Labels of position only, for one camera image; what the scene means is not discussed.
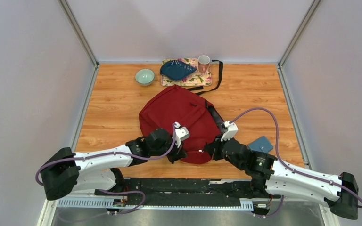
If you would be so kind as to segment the red backpack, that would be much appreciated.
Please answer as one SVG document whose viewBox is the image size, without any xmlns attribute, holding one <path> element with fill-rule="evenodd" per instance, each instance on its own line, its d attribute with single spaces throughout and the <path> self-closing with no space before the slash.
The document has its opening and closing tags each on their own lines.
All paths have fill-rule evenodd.
<svg viewBox="0 0 362 226">
<path fill-rule="evenodd" d="M 187 154 L 181 161 L 204 164 L 211 161 L 213 153 L 205 151 L 205 145 L 212 143 L 221 133 L 223 118 L 214 105 L 201 97 L 203 89 L 194 93 L 178 85 L 172 85 L 150 99 L 139 113 L 140 130 L 144 136 L 157 128 L 172 133 L 172 124 L 178 122 L 189 131 L 184 141 Z"/>
</svg>

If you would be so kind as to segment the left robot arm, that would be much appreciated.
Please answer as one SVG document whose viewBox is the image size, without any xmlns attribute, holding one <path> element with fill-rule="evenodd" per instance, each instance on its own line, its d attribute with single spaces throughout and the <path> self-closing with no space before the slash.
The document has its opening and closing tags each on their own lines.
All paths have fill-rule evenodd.
<svg viewBox="0 0 362 226">
<path fill-rule="evenodd" d="M 35 179 L 50 201 L 80 191 L 125 195 L 127 188 L 120 168 L 162 158 L 174 163 L 187 156 L 183 150 L 187 138 L 187 128 L 176 125 L 172 133 L 158 128 L 146 137 L 102 151 L 82 153 L 64 147 L 38 169 Z"/>
</svg>

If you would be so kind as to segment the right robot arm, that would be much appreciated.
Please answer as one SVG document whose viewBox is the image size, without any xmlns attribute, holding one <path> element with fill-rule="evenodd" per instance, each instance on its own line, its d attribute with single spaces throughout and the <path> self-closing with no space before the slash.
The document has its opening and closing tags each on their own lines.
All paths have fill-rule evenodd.
<svg viewBox="0 0 362 226">
<path fill-rule="evenodd" d="M 224 159 L 251 176 L 247 190 L 253 198 L 289 196 L 330 208 L 342 218 L 358 219 L 358 185 L 352 174 L 323 174 L 281 161 L 270 154 L 273 145 L 262 136 L 244 145 L 216 138 L 204 146 L 213 160 Z"/>
</svg>

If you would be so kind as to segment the blue wallet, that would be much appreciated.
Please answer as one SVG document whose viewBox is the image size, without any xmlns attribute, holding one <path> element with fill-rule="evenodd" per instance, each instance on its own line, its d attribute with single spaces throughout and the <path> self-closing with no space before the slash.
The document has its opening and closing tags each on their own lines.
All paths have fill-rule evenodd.
<svg viewBox="0 0 362 226">
<path fill-rule="evenodd" d="M 251 142 L 247 145 L 248 148 L 252 151 L 262 152 L 262 153 L 269 153 L 274 149 L 274 146 L 268 140 L 266 136 L 261 136 L 255 141 Z"/>
</svg>

